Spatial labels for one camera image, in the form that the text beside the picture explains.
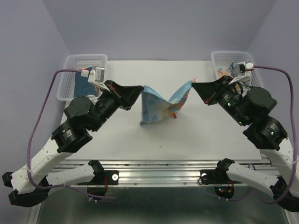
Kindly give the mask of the light blue spotted towel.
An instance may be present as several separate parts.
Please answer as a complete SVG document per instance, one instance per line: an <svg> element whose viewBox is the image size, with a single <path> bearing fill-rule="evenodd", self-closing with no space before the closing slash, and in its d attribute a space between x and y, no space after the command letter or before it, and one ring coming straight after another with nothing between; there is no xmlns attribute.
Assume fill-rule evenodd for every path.
<svg viewBox="0 0 299 224"><path fill-rule="evenodd" d="M144 86L142 97L142 117L140 125L163 121L168 118L176 118L176 112L180 111L186 103L192 84L197 79L186 82L166 100L158 92L149 86Z"/></svg>

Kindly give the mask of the blue yellow tiger towel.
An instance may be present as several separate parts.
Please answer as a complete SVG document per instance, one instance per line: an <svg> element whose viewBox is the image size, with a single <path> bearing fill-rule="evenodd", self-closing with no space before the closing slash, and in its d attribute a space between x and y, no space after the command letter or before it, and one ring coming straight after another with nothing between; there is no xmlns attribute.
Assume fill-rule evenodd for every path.
<svg viewBox="0 0 299 224"><path fill-rule="evenodd" d="M81 97L81 96L90 96L97 97L98 89L92 84L88 83L88 78L81 76L82 70L91 71L92 67L87 67L83 69L79 69L80 72L75 73L75 85L74 85L74 94L73 97Z"/></svg>

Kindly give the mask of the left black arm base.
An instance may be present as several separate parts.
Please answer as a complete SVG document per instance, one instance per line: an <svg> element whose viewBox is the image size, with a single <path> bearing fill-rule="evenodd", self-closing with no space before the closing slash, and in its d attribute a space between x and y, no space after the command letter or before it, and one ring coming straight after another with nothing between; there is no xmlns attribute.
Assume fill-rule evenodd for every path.
<svg viewBox="0 0 299 224"><path fill-rule="evenodd" d="M93 169L93 179L87 185L118 185L119 171L105 170L98 160L91 160L88 165Z"/></svg>

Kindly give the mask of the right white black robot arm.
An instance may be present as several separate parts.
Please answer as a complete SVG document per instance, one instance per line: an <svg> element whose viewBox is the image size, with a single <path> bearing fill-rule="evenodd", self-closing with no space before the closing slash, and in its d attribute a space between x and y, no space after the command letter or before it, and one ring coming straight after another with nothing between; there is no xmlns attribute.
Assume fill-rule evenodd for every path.
<svg viewBox="0 0 299 224"><path fill-rule="evenodd" d="M267 175L225 158L214 170L202 170L205 175L199 178L199 184L244 183L266 193L283 209L298 212L299 171L294 167L298 156L286 130L269 116L277 104L271 94L262 87L251 87L242 95L229 76L208 83L193 83L192 87L204 104L219 104L240 126L246 126L243 134L279 172L278 176Z"/></svg>

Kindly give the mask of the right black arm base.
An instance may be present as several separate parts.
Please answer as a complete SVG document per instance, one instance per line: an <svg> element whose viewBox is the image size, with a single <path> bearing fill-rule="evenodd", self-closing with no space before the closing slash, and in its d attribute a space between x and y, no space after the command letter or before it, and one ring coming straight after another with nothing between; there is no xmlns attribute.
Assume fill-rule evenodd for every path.
<svg viewBox="0 0 299 224"><path fill-rule="evenodd" d="M210 185L210 184L229 184L231 180L227 175L227 171L231 164L235 163L234 160L225 158L218 161L215 169L203 169L200 170L200 176L198 179L199 185Z"/></svg>

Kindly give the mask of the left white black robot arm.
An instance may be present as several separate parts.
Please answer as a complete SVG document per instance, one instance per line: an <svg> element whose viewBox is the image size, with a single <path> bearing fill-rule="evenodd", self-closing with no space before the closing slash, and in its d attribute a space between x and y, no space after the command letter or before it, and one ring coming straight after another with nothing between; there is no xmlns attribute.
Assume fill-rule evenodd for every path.
<svg viewBox="0 0 299 224"><path fill-rule="evenodd" d="M109 183L112 178L98 160L52 173L56 165L92 140L89 132L98 131L119 108L130 110L144 89L141 85L121 86L111 80L104 85L105 89L96 103L87 96L75 97L64 110L66 121L52 133L45 146L34 157L28 155L27 163L21 169L2 176L4 185L13 189L8 195L12 205L38 205L54 188L72 189L82 183Z"/></svg>

